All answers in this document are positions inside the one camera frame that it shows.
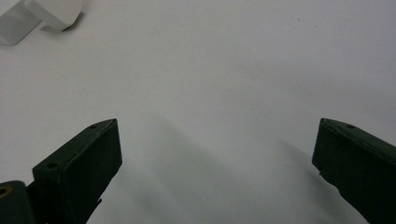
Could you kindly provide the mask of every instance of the white table surface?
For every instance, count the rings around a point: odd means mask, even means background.
[[[117,118],[89,223],[365,223],[311,164],[320,118],[396,145],[393,0],[88,0],[0,46],[0,182]]]

